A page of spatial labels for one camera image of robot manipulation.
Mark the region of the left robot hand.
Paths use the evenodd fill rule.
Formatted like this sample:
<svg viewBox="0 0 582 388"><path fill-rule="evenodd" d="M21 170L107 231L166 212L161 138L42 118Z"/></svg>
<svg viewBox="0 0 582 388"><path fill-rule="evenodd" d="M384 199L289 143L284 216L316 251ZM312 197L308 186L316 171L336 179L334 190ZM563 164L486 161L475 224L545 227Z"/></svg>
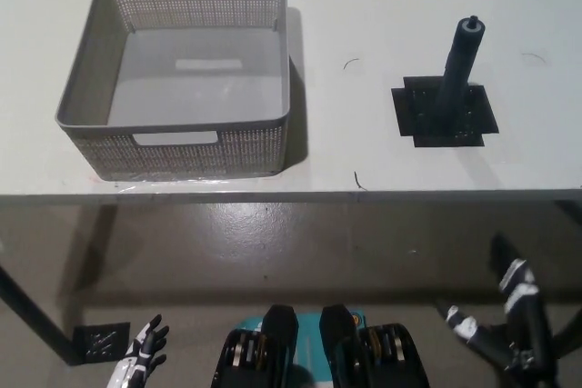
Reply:
<svg viewBox="0 0 582 388"><path fill-rule="evenodd" d="M157 366L166 361L160 352L166 346L169 327L162 323L162 315L156 315L147 323L127 348L124 357L117 362L107 383L107 388L144 388Z"/></svg>

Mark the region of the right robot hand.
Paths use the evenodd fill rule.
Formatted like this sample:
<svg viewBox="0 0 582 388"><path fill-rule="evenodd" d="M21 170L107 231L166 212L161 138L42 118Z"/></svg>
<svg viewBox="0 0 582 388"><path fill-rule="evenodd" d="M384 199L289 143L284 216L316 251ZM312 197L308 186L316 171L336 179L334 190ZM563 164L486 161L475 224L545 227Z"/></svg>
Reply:
<svg viewBox="0 0 582 388"><path fill-rule="evenodd" d="M522 387L554 383L553 336L529 262L504 235L496 234L490 245L489 267L505 298L504 324L481 324L445 301L436 303L438 313L461 343L515 383Z"/></svg>

